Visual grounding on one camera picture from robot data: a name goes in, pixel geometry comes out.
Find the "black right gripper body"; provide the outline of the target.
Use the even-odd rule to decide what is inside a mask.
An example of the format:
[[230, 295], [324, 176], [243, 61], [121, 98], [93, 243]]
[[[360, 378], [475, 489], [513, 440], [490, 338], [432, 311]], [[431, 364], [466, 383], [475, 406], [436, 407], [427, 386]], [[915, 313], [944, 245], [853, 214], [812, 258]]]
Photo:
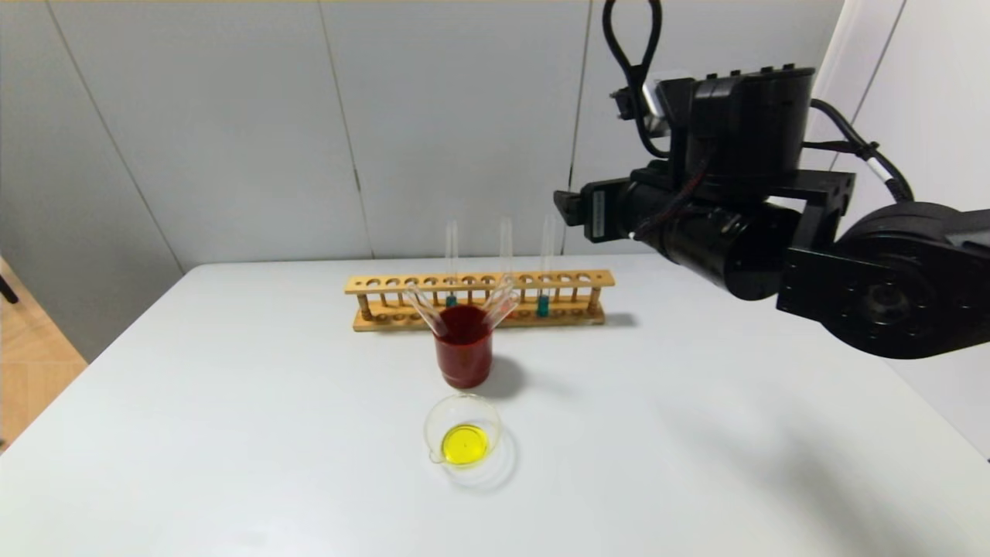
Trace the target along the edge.
[[584, 236], [593, 244], [633, 240], [634, 231], [671, 200], [666, 176], [588, 183], [580, 191]]

